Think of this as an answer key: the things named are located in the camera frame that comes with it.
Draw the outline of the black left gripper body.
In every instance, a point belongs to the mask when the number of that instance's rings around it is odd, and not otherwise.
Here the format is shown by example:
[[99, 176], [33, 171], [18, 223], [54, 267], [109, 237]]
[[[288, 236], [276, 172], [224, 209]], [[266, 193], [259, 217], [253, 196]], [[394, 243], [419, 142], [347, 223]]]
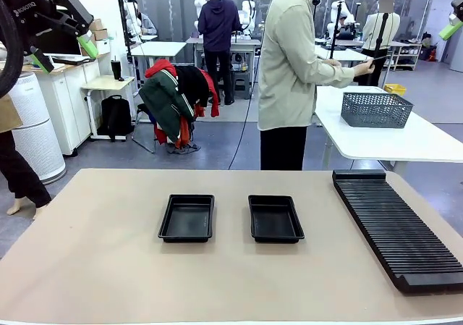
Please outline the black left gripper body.
[[30, 50], [38, 33], [33, 14], [51, 16], [51, 0], [1, 0], [1, 42], [7, 50]]

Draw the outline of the person's right hand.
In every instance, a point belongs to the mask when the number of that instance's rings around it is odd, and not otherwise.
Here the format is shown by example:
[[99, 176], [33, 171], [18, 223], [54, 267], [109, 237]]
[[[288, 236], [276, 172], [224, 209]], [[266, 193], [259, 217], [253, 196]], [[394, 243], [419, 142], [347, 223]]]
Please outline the person's right hand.
[[375, 69], [374, 61], [372, 59], [362, 62], [354, 67], [354, 76], [359, 77], [362, 75], [369, 75]]

